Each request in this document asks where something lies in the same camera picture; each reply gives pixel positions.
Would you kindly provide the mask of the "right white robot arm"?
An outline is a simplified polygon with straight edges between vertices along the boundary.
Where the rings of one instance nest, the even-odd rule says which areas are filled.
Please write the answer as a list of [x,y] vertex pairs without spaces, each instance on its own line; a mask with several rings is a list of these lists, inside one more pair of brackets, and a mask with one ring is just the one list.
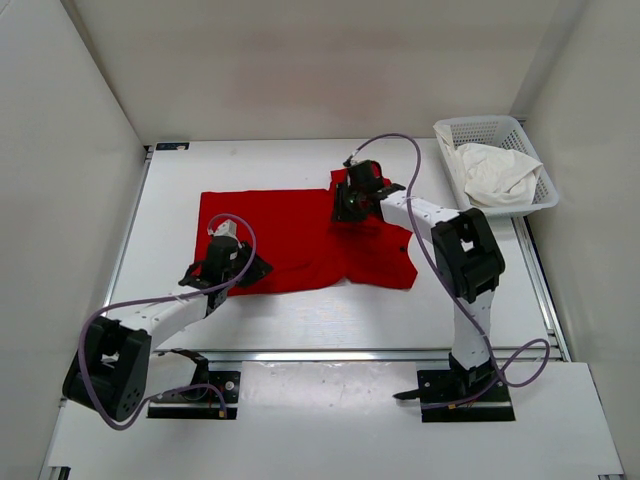
[[387,182],[378,162],[346,163],[346,178],[335,189],[333,219],[377,217],[387,225],[430,243],[427,262],[454,302],[454,341],[449,369],[429,387],[398,393],[398,400],[421,398],[436,408],[454,408],[478,399],[497,380],[490,344],[491,307],[505,261],[484,214],[445,208]]

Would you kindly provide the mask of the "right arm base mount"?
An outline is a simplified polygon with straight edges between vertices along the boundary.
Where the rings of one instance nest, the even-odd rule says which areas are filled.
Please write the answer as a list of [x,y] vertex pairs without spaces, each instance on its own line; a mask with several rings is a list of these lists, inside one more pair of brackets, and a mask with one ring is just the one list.
[[465,389],[452,370],[419,370],[418,387],[398,392],[398,402],[418,401],[422,423],[513,422],[508,387],[496,374]]

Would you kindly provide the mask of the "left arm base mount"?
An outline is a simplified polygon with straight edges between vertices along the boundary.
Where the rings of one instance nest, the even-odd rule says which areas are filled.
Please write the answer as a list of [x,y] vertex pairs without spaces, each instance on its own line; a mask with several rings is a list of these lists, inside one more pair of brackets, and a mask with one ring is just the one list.
[[234,420],[241,367],[215,363],[203,354],[171,349],[150,358],[145,396],[150,419]]

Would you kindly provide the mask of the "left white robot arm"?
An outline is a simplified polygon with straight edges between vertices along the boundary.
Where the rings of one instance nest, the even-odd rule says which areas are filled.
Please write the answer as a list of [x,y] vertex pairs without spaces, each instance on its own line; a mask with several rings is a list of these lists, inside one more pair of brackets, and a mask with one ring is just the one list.
[[225,418],[226,402],[209,380],[205,357],[158,348],[210,316],[231,289],[253,286],[272,270],[248,242],[230,234],[213,237],[205,258],[191,264],[167,296],[130,301],[132,313],[120,319],[108,317],[113,308],[107,306],[85,322],[63,382],[64,398],[97,412],[116,431],[129,428],[149,401],[172,395],[215,398]]

